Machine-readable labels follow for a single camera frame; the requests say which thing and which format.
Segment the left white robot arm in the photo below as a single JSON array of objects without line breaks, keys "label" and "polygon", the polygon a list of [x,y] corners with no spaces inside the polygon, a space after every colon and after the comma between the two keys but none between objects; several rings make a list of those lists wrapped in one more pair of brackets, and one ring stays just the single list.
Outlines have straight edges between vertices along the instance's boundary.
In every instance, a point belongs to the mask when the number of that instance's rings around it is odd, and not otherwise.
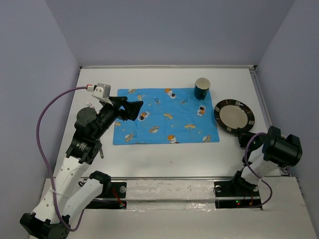
[{"label": "left white robot arm", "polygon": [[99,112],[86,107],[77,113],[76,131],[57,176],[50,179],[51,187],[40,203],[20,219],[20,224],[30,235],[38,239],[67,238],[73,230],[71,225],[82,218],[87,205],[97,196],[109,194],[111,177],[100,171],[93,172],[80,189],[76,190],[76,187],[100,152],[101,136],[116,119],[134,121],[143,102],[111,97],[101,105]]}]

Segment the silver fork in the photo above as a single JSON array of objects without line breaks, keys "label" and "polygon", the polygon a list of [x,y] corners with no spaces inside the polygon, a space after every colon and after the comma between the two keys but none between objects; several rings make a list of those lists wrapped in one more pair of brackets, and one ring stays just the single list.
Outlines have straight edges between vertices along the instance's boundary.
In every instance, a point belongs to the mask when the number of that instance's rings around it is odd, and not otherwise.
[{"label": "silver fork", "polygon": [[95,107],[94,107],[94,105],[93,105],[90,101],[87,101],[87,102],[86,102],[86,105],[87,105],[87,107],[90,107],[90,108],[96,110]]}]

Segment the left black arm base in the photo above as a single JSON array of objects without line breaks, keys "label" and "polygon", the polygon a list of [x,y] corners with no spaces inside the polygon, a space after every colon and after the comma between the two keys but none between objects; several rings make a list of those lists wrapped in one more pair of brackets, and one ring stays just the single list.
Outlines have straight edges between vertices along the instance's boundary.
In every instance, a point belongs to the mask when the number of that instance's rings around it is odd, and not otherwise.
[{"label": "left black arm base", "polygon": [[127,183],[125,181],[112,182],[110,189],[103,188],[102,193],[93,199],[86,209],[107,209],[121,210],[126,209]]}]

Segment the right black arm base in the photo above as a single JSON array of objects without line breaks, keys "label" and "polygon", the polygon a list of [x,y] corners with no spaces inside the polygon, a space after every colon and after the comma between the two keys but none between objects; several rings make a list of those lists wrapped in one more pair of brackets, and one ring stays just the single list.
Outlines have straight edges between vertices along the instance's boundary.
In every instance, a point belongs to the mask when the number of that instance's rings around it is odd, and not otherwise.
[{"label": "right black arm base", "polygon": [[241,172],[227,181],[214,181],[216,209],[262,208],[259,190],[241,178]]}]

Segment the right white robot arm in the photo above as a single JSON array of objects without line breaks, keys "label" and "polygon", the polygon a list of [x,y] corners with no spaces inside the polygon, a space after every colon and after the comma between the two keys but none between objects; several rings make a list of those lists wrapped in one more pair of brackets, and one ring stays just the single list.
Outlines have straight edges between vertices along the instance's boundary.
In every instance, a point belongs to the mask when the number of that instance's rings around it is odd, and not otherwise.
[{"label": "right white robot arm", "polygon": [[300,138],[293,134],[283,137],[275,126],[269,127],[267,133],[256,133],[246,145],[245,166],[236,172],[229,189],[234,195],[254,190],[274,170],[297,165],[302,154]]}]

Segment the teal cup cream inside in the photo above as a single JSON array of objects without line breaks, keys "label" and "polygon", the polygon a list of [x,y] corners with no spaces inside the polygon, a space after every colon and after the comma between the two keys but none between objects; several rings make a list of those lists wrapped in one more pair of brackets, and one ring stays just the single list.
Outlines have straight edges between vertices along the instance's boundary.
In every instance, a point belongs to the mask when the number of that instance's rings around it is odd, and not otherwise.
[{"label": "teal cup cream inside", "polygon": [[207,78],[198,78],[194,85],[194,95],[198,100],[204,100],[210,89],[211,83]]}]

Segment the black rimmed cream plate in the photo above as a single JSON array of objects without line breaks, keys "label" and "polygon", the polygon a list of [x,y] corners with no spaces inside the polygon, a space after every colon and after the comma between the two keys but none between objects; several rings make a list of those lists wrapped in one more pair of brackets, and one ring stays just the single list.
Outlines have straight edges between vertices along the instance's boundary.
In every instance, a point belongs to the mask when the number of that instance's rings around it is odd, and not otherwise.
[{"label": "black rimmed cream plate", "polygon": [[237,134],[237,128],[249,131],[255,124],[252,110],[239,100],[225,99],[214,107],[214,117],[217,124],[227,133]]}]

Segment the blue space-print cloth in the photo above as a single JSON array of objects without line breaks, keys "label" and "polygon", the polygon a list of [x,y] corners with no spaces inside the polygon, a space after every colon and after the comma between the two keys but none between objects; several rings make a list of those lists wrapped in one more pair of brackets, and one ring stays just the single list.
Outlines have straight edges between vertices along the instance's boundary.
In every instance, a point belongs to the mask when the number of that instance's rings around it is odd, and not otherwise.
[{"label": "blue space-print cloth", "polygon": [[135,121],[115,121],[114,145],[220,141],[210,94],[199,100],[193,88],[145,88],[117,95],[143,105]]}]

